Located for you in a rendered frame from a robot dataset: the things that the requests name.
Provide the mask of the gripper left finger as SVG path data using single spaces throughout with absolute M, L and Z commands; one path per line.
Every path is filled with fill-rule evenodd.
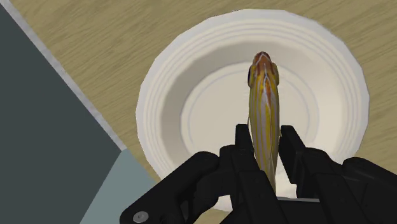
M 120 224 L 195 224 L 221 196 L 232 212 L 219 224 L 287 224 L 267 175 L 259 169 L 247 125 L 219 154 L 200 151 L 126 208 Z

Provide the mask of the white ribbed bowl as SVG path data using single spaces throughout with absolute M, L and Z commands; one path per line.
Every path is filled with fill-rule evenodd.
M 178 35 L 154 60 L 136 107 L 144 155 L 165 178 L 199 151 L 219 153 L 247 122 L 247 73 L 267 52 L 279 76 L 280 123 L 336 162 L 353 157 L 368 126 L 370 94 L 345 43 L 285 10 L 243 9 Z

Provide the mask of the yellow striped toy fish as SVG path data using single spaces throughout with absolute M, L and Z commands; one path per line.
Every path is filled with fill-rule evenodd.
M 266 52 L 258 52 L 247 74 L 249 87 L 249 115 L 254 156 L 265 172 L 273 190 L 279 152 L 280 104 L 279 72 Z

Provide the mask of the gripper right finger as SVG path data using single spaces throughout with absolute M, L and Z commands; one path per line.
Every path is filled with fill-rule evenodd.
M 279 155 L 296 196 L 325 224 L 397 224 L 397 174 L 360 157 L 339 164 L 306 147 L 291 125 L 281 127 Z

